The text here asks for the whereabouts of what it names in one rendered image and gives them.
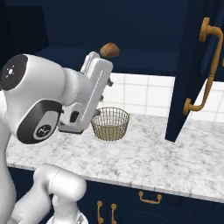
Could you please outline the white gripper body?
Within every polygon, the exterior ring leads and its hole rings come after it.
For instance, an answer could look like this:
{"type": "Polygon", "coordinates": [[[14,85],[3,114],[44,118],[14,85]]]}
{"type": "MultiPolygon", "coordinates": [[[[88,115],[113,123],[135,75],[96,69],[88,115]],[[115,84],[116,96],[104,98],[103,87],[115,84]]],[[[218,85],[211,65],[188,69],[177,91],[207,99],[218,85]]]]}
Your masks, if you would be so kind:
{"type": "Polygon", "coordinates": [[[90,124],[112,70],[113,63],[102,59],[97,52],[86,56],[80,71],[89,78],[91,93],[80,118],[81,130],[85,130],[90,124]]]}

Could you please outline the navy wall cabinet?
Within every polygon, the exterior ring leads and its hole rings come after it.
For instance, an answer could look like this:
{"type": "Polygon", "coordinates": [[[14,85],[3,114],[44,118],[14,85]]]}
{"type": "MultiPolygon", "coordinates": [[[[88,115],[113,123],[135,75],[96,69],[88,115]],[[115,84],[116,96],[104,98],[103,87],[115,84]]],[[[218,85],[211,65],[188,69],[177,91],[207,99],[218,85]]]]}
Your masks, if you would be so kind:
{"type": "Polygon", "coordinates": [[[4,0],[14,18],[33,23],[47,42],[38,56],[79,69],[108,42],[124,74],[176,73],[188,0],[4,0]]]}

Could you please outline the brown bread loaf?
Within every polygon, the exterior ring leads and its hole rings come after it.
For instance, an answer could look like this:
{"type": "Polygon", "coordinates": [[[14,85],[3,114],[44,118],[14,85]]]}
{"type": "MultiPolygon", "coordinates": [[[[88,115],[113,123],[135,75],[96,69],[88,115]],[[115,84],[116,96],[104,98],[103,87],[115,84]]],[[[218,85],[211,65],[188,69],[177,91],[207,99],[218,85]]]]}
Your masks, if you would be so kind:
{"type": "Polygon", "coordinates": [[[103,58],[114,58],[118,57],[120,54],[120,49],[114,43],[107,43],[100,50],[100,55],[103,58]]]}

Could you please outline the navy drawer front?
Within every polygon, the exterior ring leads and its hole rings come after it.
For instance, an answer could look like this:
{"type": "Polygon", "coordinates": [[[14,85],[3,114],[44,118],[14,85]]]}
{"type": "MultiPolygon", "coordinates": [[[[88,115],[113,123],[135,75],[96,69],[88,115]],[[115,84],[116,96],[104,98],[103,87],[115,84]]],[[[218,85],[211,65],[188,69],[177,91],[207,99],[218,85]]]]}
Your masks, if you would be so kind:
{"type": "Polygon", "coordinates": [[[136,224],[190,224],[198,201],[170,193],[136,190],[129,205],[131,219],[136,224]]]}

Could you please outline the navy base cabinet door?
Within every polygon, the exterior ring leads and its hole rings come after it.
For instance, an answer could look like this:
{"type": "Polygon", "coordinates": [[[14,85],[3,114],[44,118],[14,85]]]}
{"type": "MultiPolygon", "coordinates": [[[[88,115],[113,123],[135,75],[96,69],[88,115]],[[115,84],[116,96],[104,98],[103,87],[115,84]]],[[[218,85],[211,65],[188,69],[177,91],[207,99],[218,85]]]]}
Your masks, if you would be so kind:
{"type": "Polygon", "coordinates": [[[106,201],[106,186],[100,182],[87,181],[87,190],[81,200],[77,202],[80,211],[87,217],[88,224],[98,224],[97,220],[97,201],[102,201],[100,209],[101,217],[106,224],[107,222],[107,201],[106,201]]]}
{"type": "Polygon", "coordinates": [[[126,224],[124,216],[127,214],[129,206],[128,188],[119,185],[107,185],[108,221],[111,224],[111,204],[116,204],[115,220],[116,224],[126,224]]]}

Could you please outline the navy wall cabinet door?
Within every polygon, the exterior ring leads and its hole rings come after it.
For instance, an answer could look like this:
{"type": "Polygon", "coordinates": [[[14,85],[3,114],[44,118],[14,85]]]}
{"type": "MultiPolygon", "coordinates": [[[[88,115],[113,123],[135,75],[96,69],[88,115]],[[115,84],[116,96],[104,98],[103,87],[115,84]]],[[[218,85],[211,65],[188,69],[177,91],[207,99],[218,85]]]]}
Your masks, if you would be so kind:
{"type": "Polygon", "coordinates": [[[180,55],[178,58],[178,72],[175,77],[171,98],[171,107],[165,132],[165,139],[175,142],[179,136],[187,115],[183,114],[187,98],[194,104],[205,82],[200,76],[201,62],[207,50],[209,39],[200,42],[200,27],[203,18],[215,21],[221,0],[189,0],[185,16],[180,55]]]}
{"type": "Polygon", "coordinates": [[[206,46],[203,60],[201,61],[200,74],[201,78],[213,79],[220,61],[222,42],[224,33],[224,0],[210,0],[208,14],[202,23],[205,37],[209,38],[206,46]]]}

